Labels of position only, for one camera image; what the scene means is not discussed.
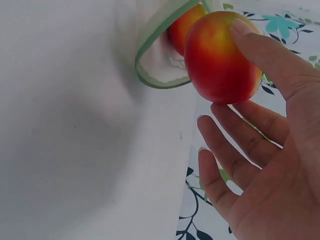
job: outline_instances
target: white bag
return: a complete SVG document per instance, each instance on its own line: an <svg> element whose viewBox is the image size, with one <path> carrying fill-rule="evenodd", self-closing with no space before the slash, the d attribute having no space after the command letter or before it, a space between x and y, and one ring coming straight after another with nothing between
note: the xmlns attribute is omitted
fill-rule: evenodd
<svg viewBox="0 0 320 240"><path fill-rule="evenodd" d="M138 78L157 89L189 83L183 57L168 43L167 28L197 4L208 13L222 10L220 0L136 0L135 6L119 0L118 4L117 50Z"/></svg>

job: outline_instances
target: fingernail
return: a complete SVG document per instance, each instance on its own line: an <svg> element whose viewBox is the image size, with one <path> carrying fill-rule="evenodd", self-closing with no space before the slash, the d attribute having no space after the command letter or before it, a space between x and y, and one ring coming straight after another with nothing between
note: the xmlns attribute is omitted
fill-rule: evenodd
<svg viewBox="0 0 320 240"><path fill-rule="evenodd" d="M235 30L240 35L247 35L255 32L248 23L239 18L233 20L231 30Z"/></svg>
<svg viewBox="0 0 320 240"><path fill-rule="evenodd" d="M202 150L207 150L207 149L204 148L204 147L200 147L200 148L199 148L199 151L198 151L198 154L199 154Z"/></svg>

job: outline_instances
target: apple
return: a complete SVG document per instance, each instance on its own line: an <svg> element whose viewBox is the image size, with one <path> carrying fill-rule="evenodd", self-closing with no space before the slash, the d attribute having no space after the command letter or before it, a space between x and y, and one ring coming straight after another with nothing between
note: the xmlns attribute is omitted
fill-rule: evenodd
<svg viewBox="0 0 320 240"><path fill-rule="evenodd" d="M245 21L259 34L245 16L216 11L199 19L185 42L184 62L192 84L203 98L217 104L244 102L261 82L261 70L242 55L232 39L234 19Z"/></svg>
<svg viewBox="0 0 320 240"><path fill-rule="evenodd" d="M171 41L173 48L181 56L184 56L185 42L190 28L197 20L206 14L205 7L202 4L197 4L180 16L168 28L169 40Z"/></svg>

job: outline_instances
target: hand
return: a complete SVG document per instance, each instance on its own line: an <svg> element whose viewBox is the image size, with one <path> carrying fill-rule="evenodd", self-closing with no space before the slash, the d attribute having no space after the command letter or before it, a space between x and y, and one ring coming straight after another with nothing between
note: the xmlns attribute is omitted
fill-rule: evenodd
<svg viewBox="0 0 320 240"><path fill-rule="evenodd" d="M251 164L209 116L198 128L209 150L199 152L199 172L211 203L238 240L320 238L320 72L277 41L253 33L243 21L231 27L242 54L266 73L286 101L281 116L251 101L234 108L270 142L226 105L211 110ZM220 176L216 159L243 194Z"/></svg>

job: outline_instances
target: white surface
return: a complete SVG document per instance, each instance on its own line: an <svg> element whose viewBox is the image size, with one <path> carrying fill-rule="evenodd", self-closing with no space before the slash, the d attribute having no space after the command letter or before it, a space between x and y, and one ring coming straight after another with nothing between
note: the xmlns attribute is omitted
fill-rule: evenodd
<svg viewBox="0 0 320 240"><path fill-rule="evenodd" d="M174 238L195 93L118 65L116 1L0 2L1 239Z"/></svg>

